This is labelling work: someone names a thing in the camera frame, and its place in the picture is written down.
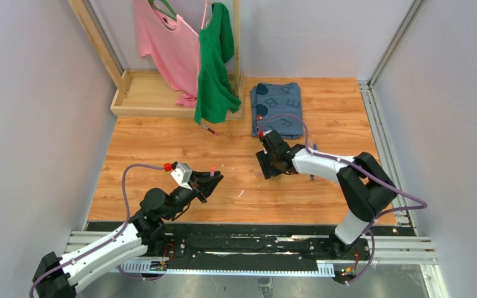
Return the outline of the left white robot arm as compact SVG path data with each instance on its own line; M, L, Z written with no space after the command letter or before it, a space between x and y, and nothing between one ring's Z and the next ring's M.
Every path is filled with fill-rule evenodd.
M123 224L111 233L61 256L46 254L32 278L29 296L76 297L115 267L155 248L160 250L164 245L164 221L183 215L194 199L205 204L224 178L220 171L193 171L185 163L174 163L171 176L177 183L174 190L148 190L140 209L128 213Z

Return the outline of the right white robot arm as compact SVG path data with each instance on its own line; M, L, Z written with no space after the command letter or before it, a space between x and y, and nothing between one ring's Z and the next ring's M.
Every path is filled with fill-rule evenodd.
M307 174L337 183L348 212L331 235L330 247L347 252L367 226L396 198L395 186L373 155L338 156L290 146L275 130L259 138L263 150L256 153L265 179L281 174Z

